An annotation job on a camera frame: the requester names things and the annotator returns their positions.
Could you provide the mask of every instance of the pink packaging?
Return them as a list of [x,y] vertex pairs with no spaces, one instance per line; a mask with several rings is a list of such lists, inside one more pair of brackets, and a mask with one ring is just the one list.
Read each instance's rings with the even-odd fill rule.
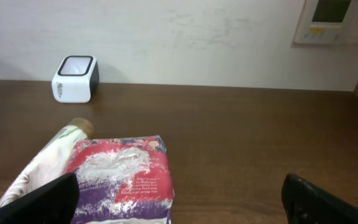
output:
[[170,223],[166,152],[160,136],[78,142],[64,171],[80,187],[71,223]]

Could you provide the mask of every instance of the digital display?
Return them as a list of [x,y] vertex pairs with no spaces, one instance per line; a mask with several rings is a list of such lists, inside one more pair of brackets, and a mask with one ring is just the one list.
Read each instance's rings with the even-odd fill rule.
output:
[[319,0],[312,22],[342,22],[351,0]]

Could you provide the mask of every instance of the white wall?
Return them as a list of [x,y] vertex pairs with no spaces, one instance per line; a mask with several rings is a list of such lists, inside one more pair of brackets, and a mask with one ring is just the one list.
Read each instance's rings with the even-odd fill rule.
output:
[[292,47],[303,0],[0,0],[0,79],[94,55],[102,82],[352,90],[358,46]]

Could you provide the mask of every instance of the thermostat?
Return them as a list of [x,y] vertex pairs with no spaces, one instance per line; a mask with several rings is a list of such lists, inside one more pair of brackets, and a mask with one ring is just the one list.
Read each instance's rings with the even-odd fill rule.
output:
[[61,103],[86,103],[98,84],[99,70],[95,57],[68,56],[53,77],[53,96]]
[[358,44],[358,0],[306,0],[294,42]]

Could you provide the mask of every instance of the black object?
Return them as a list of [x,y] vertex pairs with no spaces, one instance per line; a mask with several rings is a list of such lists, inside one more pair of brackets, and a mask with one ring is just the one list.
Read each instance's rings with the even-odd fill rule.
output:
[[313,185],[288,174],[282,201],[289,224],[357,224],[358,209]]
[[0,208],[0,224],[70,223],[79,196],[75,174],[65,174]]
[[319,0],[312,22],[343,22],[351,0]]

